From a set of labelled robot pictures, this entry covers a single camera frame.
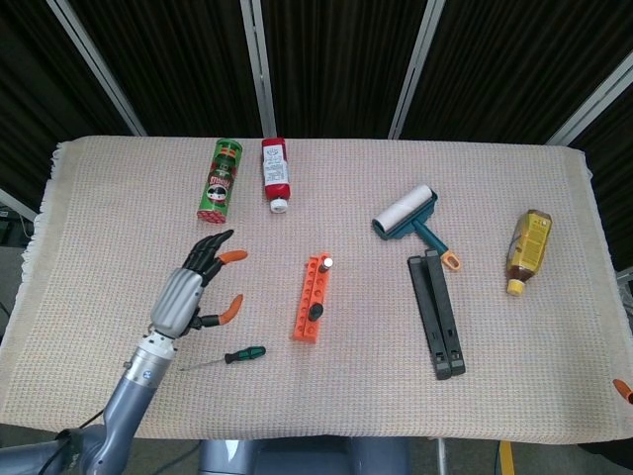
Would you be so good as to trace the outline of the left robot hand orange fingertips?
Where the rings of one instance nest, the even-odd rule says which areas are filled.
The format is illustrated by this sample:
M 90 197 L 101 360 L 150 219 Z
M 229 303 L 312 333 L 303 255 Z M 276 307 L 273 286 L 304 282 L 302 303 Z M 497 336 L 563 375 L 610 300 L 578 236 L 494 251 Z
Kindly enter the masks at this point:
M 228 324 L 238 314 L 243 295 L 237 295 L 228 309 L 219 315 L 200 315 L 200 300 L 222 268 L 243 260 L 243 249 L 222 254 L 218 251 L 234 230 L 204 237 L 188 253 L 181 267 L 174 270 L 150 312 L 151 327 L 157 333 L 177 339 L 189 330 L 200 330 Z

